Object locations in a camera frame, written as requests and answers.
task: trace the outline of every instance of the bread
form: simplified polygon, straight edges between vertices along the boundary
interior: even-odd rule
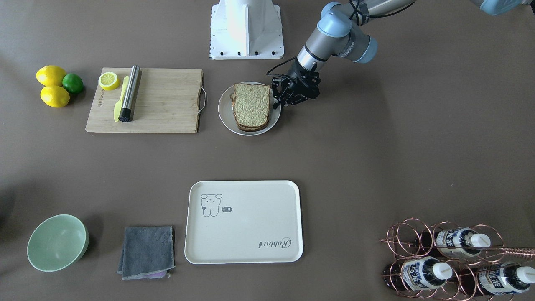
[[[271,87],[266,85],[234,85],[231,100],[238,129],[255,132],[268,125],[270,91]]]

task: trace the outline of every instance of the folded towel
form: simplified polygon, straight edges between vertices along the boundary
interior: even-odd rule
[[[174,268],[173,227],[128,227],[117,274],[123,280],[162,278]]]

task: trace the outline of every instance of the cartoon bear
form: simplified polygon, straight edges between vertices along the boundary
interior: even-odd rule
[[[202,194],[202,215],[206,217],[216,216],[219,213],[219,205],[221,205],[222,197],[222,194]]]

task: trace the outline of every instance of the dark glass bottle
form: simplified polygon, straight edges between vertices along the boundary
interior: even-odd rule
[[[452,273],[448,264],[428,256],[386,266],[383,275],[393,276],[383,279],[387,287],[397,291],[431,290],[443,286]]]
[[[431,233],[424,232],[420,235],[421,248],[418,254],[425,253],[433,246]],[[470,259],[481,253],[481,250],[470,249],[471,247],[489,247],[490,238],[485,234],[479,234],[470,228],[457,228],[435,232],[434,241],[436,247],[428,253],[429,256],[436,258],[453,258],[453,259]],[[418,246],[419,240],[416,238],[415,245]]]
[[[520,294],[528,291],[531,283],[535,283],[534,268],[521,267],[512,262],[471,270],[475,278],[468,269],[459,272],[461,285],[468,296]]]

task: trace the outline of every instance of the yellow knife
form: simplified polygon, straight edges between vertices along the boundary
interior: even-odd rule
[[[115,103],[115,107],[113,107],[113,120],[115,122],[119,122],[119,114],[121,113],[121,108],[123,107],[123,99],[125,98],[125,92],[126,87],[128,86],[128,80],[130,77],[125,76],[123,79],[123,86],[121,88],[121,97],[119,97],[119,101]]]

